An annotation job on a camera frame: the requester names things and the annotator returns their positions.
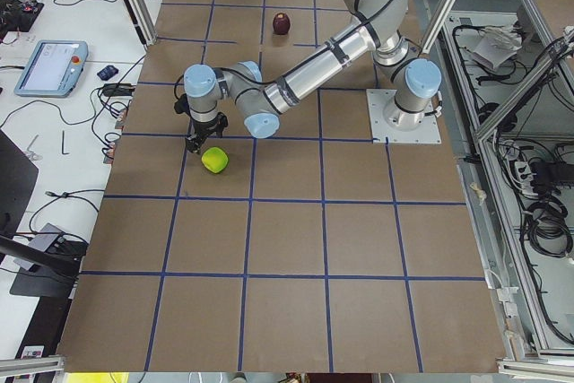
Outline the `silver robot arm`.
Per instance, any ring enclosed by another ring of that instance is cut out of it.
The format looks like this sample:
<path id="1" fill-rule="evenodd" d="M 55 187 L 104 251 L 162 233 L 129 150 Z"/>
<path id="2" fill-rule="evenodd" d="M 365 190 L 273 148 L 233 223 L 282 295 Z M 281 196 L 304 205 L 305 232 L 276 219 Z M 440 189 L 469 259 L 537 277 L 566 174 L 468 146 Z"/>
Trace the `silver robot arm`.
<path id="1" fill-rule="evenodd" d="M 228 125 L 219 111 L 221 100 L 232 100 L 244 127 L 256 139 L 274 135 L 280 116 L 317 88 L 340 74 L 365 54 L 395 85 L 382 116 L 399 132 L 412 132 L 431 116 L 431 99 L 439 92 L 442 76 L 430 60 L 416 56 L 399 31 L 408 0 L 343 0 L 350 23 L 327 39 L 313 54 L 271 81 L 264 81 L 253 61 L 229 67 L 191 65 L 182 75 L 184 92 L 174 105 L 189 116 L 192 132 L 185 138 L 189 152 L 199 153 L 211 135 Z"/>

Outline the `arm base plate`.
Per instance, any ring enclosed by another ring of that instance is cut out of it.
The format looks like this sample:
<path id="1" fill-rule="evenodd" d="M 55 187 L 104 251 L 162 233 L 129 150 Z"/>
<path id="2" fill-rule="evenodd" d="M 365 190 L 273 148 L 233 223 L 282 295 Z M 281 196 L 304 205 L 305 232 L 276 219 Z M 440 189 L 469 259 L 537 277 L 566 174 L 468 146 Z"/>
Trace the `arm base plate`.
<path id="1" fill-rule="evenodd" d="M 441 144 L 431 99 L 425 110 L 407 113 L 396 105 L 396 90 L 367 89 L 370 130 L 374 144 Z"/>

